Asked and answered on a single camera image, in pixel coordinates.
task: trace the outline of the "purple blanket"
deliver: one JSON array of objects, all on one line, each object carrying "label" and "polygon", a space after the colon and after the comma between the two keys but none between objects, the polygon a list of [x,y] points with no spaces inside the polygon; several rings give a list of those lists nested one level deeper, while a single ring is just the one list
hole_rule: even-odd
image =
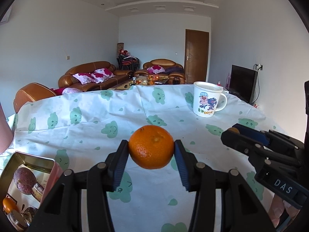
[{"label": "purple blanket", "polygon": [[181,67],[169,67],[165,69],[164,74],[171,74],[172,72],[184,73],[184,69]]}]

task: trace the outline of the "cable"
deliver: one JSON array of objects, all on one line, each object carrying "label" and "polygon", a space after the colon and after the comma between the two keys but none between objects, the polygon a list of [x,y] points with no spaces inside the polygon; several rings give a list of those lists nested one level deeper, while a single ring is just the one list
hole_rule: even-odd
[{"label": "cable", "polygon": [[256,100],[252,103],[252,105],[257,101],[257,99],[259,98],[259,96],[260,96],[260,83],[259,83],[259,70],[260,70],[261,68],[259,68],[258,70],[257,70],[257,84],[258,84],[258,86],[259,86],[259,93],[258,93],[258,95],[257,95],[257,98],[256,98]]}]

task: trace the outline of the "blue gripper pad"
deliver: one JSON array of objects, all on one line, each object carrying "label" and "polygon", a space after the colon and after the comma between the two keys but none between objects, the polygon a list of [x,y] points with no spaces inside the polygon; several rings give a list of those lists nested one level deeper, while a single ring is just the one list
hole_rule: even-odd
[{"label": "blue gripper pad", "polygon": [[240,134],[247,136],[248,138],[252,138],[256,141],[259,141],[266,147],[269,145],[269,140],[266,138],[265,134],[241,124],[235,124],[233,125],[233,127],[237,128]]},{"label": "blue gripper pad", "polygon": [[174,155],[182,185],[189,192],[196,191],[198,188],[198,182],[195,177],[194,165],[197,160],[192,153],[186,152],[182,142],[179,139],[176,140],[174,144]]},{"label": "blue gripper pad", "polygon": [[122,140],[108,168],[108,174],[113,179],[114,190],[116,190],[116,188],[120,186],[120,182],[127,164],[128,157],[128,141]]}]

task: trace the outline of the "leather sofa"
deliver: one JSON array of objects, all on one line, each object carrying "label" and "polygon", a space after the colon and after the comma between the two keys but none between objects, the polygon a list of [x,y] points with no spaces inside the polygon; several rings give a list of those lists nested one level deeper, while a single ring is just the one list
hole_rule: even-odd
[{"label": "leather sofa", "polygon": [[39,83],[30,83],[19,89],[13,101],[14,110],[19,112],[21,107],[27,102],[35,102],[41,99],[57,96],[52,90]]},{"label": "leather sofa", "polygon": [[[104,81],[102,83],[87,83],[82,85],[75,77],[74,74],[77,73],[91,73],[97,69],[107,68],[112,73],[114,77]],[[116,70],[116,67],[107,61],[98,61],[92,63],[86,63],[82,65],[75,66],[69,69],[58,81],[59,88],[70,87],[77,88],[82,91],[92,91],[92,90],[106,90],[119,83],[122,83],[133,77],[133,71],[131,70]]]},{"label": "leather sofa", "polygon": [[[175,63],[172,60],[161,58],[161,59],[155,59],[155,60],[152,60],[150,62],[144,63],[143,69],[136,71],[134,73],[134,76],[135,77],[148,76],[149,72],[147,71],[147,68],[154,66],[154,65],[162,66],[164,69],[169,68],[169,67],[181,67],[181,68],[183,68],[182,65]],[[186,80],[186,76],[185,76],[184,72],[183,73],[172,72],[169,75],[164,74],[164,73],[158,73],[157,75],[158,76],[168,76],[169,77],[168,84],[184,84],[185,80]]]}]

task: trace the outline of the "ceiling light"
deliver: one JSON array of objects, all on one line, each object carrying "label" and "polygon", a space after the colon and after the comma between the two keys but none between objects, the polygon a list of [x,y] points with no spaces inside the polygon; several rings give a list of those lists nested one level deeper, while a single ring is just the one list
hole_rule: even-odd
[{"label": "ceiling light", "polygon": [[130,9],[127,9],[129,10],[130,12],[139,12],[139,10],[137,8],[130,8]]},{"label": "ceiling light", "polygon": [[191,6],[184,6],[184,10],[185,11],[194,11],[195,7],[191,7]]},{"label": "ceiling light", "polygon": [[154,7],[156,8],[156,10],[165,10],[165,5],[154,5]]}]

